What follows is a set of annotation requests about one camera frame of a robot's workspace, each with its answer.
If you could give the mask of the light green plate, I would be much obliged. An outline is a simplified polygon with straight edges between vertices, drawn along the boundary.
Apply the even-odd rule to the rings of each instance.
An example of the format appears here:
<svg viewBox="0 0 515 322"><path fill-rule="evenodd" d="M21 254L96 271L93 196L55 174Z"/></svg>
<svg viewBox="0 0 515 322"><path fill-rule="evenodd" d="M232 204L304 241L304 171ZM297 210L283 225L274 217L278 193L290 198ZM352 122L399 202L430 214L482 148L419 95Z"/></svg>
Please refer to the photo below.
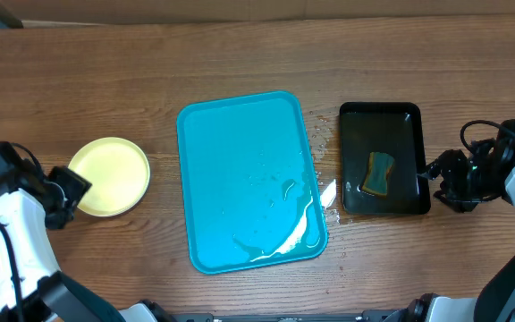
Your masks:
<svg viewBox="0 0 515 322"><path fill-rule="evenodd" d="M97 217L118 216L136 206L151 175L145 152L117 137L91 141L72 157L69 169L91 183L78 209Z"/></svg>

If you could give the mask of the green yellow sponge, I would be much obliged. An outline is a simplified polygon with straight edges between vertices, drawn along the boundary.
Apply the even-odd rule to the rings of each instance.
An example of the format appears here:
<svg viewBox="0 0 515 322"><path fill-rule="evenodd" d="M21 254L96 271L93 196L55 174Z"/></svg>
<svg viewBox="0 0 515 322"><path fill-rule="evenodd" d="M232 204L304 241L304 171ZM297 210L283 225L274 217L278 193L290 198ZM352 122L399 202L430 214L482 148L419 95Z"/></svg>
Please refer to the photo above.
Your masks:
<svg viewBox="0 0 515 322"><path fill-rule="evenodd" d="M394 158L384 152L371 152L367 161L367 173L361 190L367 194L386 197L389 178L393 171Z"/></svg>

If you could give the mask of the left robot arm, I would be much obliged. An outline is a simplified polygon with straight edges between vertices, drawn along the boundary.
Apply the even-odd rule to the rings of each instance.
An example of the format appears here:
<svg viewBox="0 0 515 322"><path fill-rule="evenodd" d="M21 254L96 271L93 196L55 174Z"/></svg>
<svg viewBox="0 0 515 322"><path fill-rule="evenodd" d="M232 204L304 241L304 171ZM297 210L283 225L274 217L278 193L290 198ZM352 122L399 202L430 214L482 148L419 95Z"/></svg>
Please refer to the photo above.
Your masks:
<svg viewBox="0 0 515 322"><path fill-rule="evenodd" d="M117 309L58 266L46 224L72 215L91 184L65 166L49 175L0 167L0 321L170 321L157 303Z"/></svg>

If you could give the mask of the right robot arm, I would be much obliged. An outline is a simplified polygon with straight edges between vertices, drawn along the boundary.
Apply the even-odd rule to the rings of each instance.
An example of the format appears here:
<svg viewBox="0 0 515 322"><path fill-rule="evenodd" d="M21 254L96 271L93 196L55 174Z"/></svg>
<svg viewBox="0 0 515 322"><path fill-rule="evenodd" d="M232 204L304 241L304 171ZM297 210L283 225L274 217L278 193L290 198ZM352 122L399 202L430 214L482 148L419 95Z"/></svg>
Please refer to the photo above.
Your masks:
<svg viewBox="0 0 515 322"><path fill-rule="evenodd" d="M389 246L401 280L382 293L407 321L515 321L515 166L504 200L478 214L434 213Z"/></svg>

